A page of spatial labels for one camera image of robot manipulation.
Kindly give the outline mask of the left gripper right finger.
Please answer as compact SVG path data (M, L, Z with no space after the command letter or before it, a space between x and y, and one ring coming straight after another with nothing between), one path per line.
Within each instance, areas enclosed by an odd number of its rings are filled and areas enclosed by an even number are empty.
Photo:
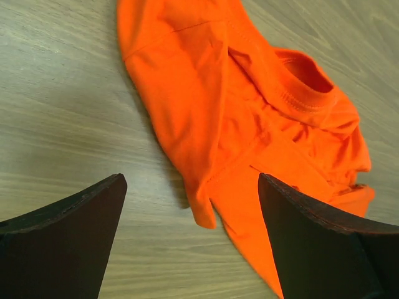
M258 192L285 298L397 298L398 227L309 197L268 174Z

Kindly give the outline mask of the orange t shirt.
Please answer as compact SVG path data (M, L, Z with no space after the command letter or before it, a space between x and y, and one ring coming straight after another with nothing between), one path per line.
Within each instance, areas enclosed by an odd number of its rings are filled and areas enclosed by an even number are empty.
M240 1L119 1L117 32L196 223L220 217L282 297L259 175L364 216L374 191L356 182L371 168L356 107L308 55L270 45Z

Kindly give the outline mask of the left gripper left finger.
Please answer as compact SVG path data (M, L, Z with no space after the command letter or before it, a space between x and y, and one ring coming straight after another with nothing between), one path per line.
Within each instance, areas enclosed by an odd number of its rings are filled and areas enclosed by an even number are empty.
M1 222L1 298L98 298L127 193L113 174Z

